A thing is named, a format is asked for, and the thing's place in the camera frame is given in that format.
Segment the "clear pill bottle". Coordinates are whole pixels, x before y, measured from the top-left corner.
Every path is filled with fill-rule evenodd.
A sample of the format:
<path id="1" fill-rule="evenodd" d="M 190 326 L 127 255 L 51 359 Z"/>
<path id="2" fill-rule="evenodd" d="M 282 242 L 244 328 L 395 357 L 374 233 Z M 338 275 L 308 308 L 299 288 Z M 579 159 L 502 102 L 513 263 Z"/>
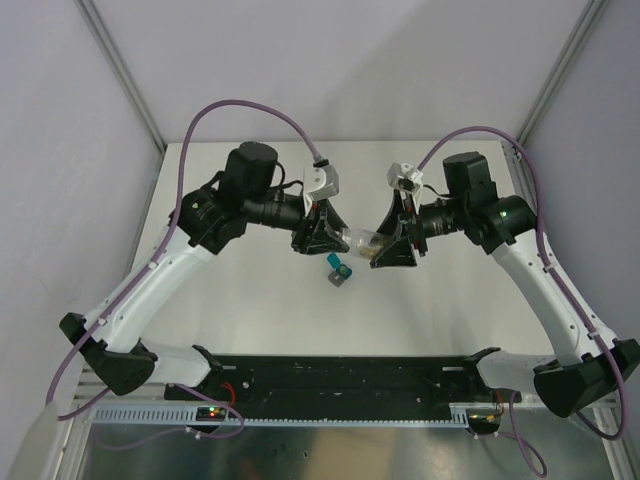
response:
<path id="1" fill-rule="evenodd" d="M 373 260 L 390 242 L 391 237 L 364 229 L 341 229 L 341 238 L 348 245 L 348 253 L 354 257 Z"/>

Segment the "teal pill box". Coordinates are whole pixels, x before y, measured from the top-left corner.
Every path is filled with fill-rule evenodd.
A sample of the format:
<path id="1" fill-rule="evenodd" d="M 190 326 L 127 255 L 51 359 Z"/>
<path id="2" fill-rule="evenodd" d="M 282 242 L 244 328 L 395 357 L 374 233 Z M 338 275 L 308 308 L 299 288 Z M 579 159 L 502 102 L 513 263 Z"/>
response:
<path id="1" fill-rule="evenodd" d="M 351 275 L 352 275 L 352 270 L 350 267 L 348 267 L 346 264 L 344 264 L 341 259 L 339 258 L 339 256 L 336 253 L 331 253 L 327 256 L 327 261 L 329 262 L 329 264 L 331 265 L 331 267 L 334 270 L 337 270 L 339 272 L 340 268 L 348 268 L 349 269 L 349 275 L 348 276 L 344 276 L 346 279 L 348 279 Z"/>

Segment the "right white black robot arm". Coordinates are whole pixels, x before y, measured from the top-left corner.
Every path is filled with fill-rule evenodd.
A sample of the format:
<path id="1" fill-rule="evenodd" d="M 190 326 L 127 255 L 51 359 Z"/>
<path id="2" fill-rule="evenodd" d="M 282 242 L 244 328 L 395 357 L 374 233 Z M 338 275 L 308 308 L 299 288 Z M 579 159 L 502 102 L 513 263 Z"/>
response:
<path id="1" fill-rule="evenodd" d="M 391 165 L 391 208 L 377 232 L 384 241 L 373 269 L 414 267 L 430 238 L 461 231 L 511 278 L 540 321 L 550 356 L 510 354 L 487 348 L 471 357 L 464 393 L 486 400 L 497 389 L 537 395 L 556 416 L 569 417 L 620 391 L 639 364 L 637 341 L 621 340 L 599 320 L 551 259 L 545 236 L 528 203 L 500 197 L 488 162 L 478 152 L 443 162 L 447 194 L 421 204 L 423 174 L 407 163 Z"/>

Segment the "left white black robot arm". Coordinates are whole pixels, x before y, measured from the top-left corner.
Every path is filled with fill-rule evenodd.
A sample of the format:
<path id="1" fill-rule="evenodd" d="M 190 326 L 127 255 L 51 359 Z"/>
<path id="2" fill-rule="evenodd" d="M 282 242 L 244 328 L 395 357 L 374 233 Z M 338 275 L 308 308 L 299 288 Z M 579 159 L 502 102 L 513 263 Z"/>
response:
<path id="1" fill-rule="evenodd" d="M 298 195 L 272 183 L 278 154 L 258 142 L 233 149 L 224 170 L 179 197 L 166 231 L 147 257 L 86 315 L 67 314 L 60 328 L 97 377 L 118 396 L 151 383 L 183 384 L 201 399 L 214 397 L 222 376 L 214 356 L 193 345 L 153 344 L 142 333 L 160 307 L 194 273 L 250 224 L 291 232 L 303 255 L 345 253 L 346 225 L 329 200 L 339 177 L 326 159 L 305 169 Z"/>

